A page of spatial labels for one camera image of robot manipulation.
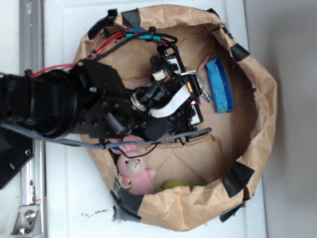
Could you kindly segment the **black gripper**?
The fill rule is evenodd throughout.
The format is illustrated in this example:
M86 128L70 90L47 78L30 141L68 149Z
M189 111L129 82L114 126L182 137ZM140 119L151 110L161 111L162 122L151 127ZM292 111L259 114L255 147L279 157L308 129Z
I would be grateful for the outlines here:
M181 75L185 66L177 48L158 47L159 56L150 59L152 83L131 91L135 112L129 121L131 134L144 140L156 140L166 134L196 131L204 119L198 104L198 82L195 75Z

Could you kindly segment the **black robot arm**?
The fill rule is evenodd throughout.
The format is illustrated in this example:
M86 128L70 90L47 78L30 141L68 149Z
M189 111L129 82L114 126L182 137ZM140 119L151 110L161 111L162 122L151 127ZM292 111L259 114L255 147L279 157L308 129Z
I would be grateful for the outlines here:
M68 71L38 76L0 76L0 121L34 130L47 138L69 133L91 138L145 140L194 131L203 122L202 90L178 52L165 46L151 57L149 84L128 89L116 69L83 59Z

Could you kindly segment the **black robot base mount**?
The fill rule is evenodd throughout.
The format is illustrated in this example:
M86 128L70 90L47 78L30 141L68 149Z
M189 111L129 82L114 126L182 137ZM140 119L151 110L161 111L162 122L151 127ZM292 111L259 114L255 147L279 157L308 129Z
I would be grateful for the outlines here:
M4 189L34 156L34 141L0 129L0 189Z

